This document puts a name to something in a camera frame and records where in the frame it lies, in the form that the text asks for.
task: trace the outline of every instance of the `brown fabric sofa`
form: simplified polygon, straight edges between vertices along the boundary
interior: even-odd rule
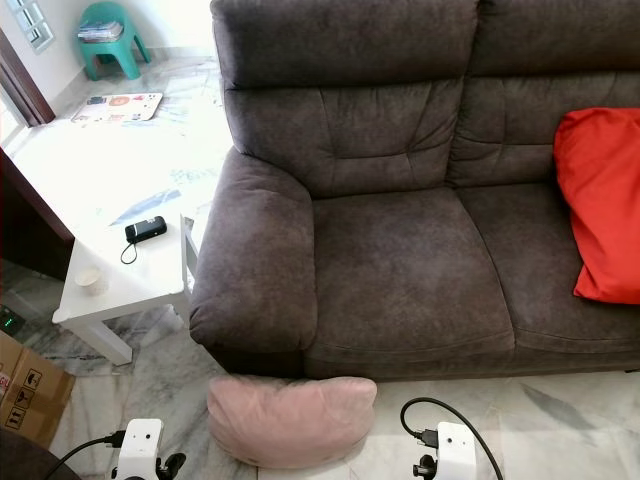
[[[576,298],[565,112],[640,106],[637,0],[218,0],[235,147],[191,335],[228,370],[374,379],[640,367]]]

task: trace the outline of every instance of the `white tile floor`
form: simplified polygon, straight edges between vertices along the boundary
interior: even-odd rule
[[[68,115],[34,132],[14,158],[73,230],[125,221],[175,196],[172,201],[196,212],[194,236],[200,241],[230,145],[218,70],[215,62],[201,59],[144,68],[143,77],[133,82],[116,76],[87,84]],[[68,120],[90,93],[151,90],[164,91],[166,98],[148,124],[82,129]],[[141,188],[131,191],[135,185]],[[173,312],[160,308],[111,321],[134,347],[132,364],[113,367],[72,334],[50,325],[60,282],[7,262],[2,267],[2,302],[29,319],[21,340],[78,375],[51,447],[58,455],[131,418],[159,417],[165,422],[163,458],[176,451],[187,454],[178,478],[411,478],[412,465],[429,451],[404,433],[398,415],[405,401],[427,395],[451,403],[476,424],[507,479],[640,478],[640,373],[622,372],[381,384],[376,422],[362,449],[319,468],[257,471],[230,459],[210,440],[205,391],[207,380],[221,369],[186,330],[173,328]],[[452,417],[436,407],[417,406],[409,420],[434,428]],[[477,455],[479,480],[494,478],[479,449]],[[83,478],[96,480],[105,478],[114,459],[113,451],[95,447],[70,464]]]

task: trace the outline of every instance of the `sofa seat cushion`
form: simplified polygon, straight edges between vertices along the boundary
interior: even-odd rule
[[[555,183],[457,193],[496,266],[518,345],[565,353],[640,350],[640,307],[572,294],[582,260]]]
[[[453,190],[314,202],[318,327],[305,358],[356,365],[510,351],[513,329]]]

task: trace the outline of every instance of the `sofa backrest cushion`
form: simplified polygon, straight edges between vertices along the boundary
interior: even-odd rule
[[[216,0],[236,148],[314,197],[441,186],[474,0]]]
[[[640,106],[637,0],[481,0],[447,182],[553,178],[562,116]]]

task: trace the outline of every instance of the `red pillow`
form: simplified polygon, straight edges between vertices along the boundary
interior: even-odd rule
[[[574,295],[640,304],[640,108],[568,113],[554,157],[584,262]]]

